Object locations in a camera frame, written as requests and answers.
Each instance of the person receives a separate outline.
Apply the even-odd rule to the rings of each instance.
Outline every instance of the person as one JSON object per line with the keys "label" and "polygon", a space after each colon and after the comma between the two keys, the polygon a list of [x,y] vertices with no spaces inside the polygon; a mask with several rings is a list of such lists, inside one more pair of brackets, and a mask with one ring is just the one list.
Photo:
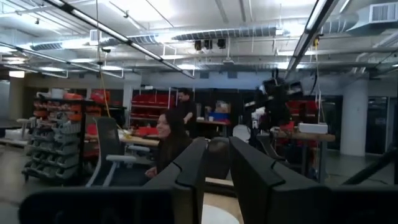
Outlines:
{"label": "person", "polygon": [[177,109],[184,120],[185,129],[188,131],[188,135],[193,139],[196,138],[197,106],[191,99],[191,92],[186,88],[181,89],[178,92]]}
{"label": "person", "polygon": [[158,153],[155,157],[156,166],[145,173],[149,178],[153,178],[162,172],[192,143],[185,132],[184,121],[176,109],[168,110],[160,115],[156,128],[160,141],[157,146]]}

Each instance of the yellow cable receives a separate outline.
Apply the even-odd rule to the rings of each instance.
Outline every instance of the yellow cable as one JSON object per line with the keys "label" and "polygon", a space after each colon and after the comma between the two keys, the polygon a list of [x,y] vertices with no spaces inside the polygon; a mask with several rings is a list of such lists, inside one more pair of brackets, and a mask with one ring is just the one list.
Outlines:
{"label": "yellow cable", "polygon": [[[99,20],[98,20],[98,0],[96,0],[95,2],[96,5],[96,18],[97,18],[97,38],[98,38],[98,46],[97,46],[97,56],[98,56],[98,61],[101,61],[101,49],[100,49],[100,28],[99,28]],[[106,88],[105,88],[105,82],[104,82],[104,76],[102,74],[102,65],[99,66],[99,76],[101,78],[101,87],[104,91],[104,100],[105,100],[105,107],[106,107],[106,112],[108,114],[108,117],[111,118],[111,113],[109,112],[109,105],[108,105],[108,101],[106,100]],[[131,135],[127,132],[125,132],[125,130],[123,130],[122,127],[120,127],[118,124],[116,124],[116,126],[118,127],[118,129],[120,129],[123,132],[123,136],[127,139],[131,138]]]}

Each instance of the exposed ceiling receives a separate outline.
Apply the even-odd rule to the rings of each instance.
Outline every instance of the exposed ceiling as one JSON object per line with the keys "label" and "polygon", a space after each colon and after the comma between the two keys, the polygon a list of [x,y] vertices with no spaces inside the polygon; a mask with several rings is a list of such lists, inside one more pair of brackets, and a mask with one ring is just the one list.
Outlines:
{"label": "exposed ceiling", "polygon": [[[262,71],[289,66],[316,0],[67,0],[133,42],[181,69]],[[391,72],[398,64],[398,3],[378,14],[373,4],[395,1],[339,0],[319,26],[297,69],[363,74]],[[98,51],[90,45],[95,29],[43,0],[0,0],[0,42],[97,69],[100,56],[113,74],[169,72],[169,67],[103,34]],[[375,16],[380,20],[370,24]],[[204,48],[204,40],[213,48]],[[225,40],[220,49],[217,41]],[[202,40],[201,50],[195,50]],[[40,70],[56,67],[85,72],[26,52],[0,47],[2,63]]]}

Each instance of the concrete floor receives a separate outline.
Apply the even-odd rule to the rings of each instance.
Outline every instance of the concrete floor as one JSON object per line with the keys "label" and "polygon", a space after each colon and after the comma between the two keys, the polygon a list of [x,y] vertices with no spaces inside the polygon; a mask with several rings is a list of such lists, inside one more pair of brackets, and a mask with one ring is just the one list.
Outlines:
{"label": "concrete floor", "polygon": [[[338,152],[328,151],[326,171],[328,185],[338,185],[356,172],[365,168],[377,157],[341,156]],[[0,223],[16,224],[19,203],[29,194],[49,187],[35,178],[27,183],[21,170],[27,161],[20,149],[8,147],[0,155]],[[373,175],[363,185],[385,185],[393,183],[394,166],[390,164]]]}

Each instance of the storage rack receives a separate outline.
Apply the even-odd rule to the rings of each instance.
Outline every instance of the storage rack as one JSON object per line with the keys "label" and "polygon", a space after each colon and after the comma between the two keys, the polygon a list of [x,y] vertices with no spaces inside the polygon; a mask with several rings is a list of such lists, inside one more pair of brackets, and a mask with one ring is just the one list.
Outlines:
{"label": "storage rack", "polygon": [[101,116],[94,101],[37,98],[37,118],[29,161],[22,173],[56,184],[79,183],[83,177],[87,116]]}
{"label": "storage rack", "polygon": [[[138,90],[139,90],[138,95],[134,96],[134,93],[132,94],[130,119],[128,126],[131,126],[132,121],[157,121],[161,112],[177,106],[178,102],[177,89],[169,87],[168,89],[140,88]],[[153,91],[153,93],[144,94],[142,93],[143,91]],[[164,94],[164,93],[159,93],[158,91],[168,91],[168,93]]]}

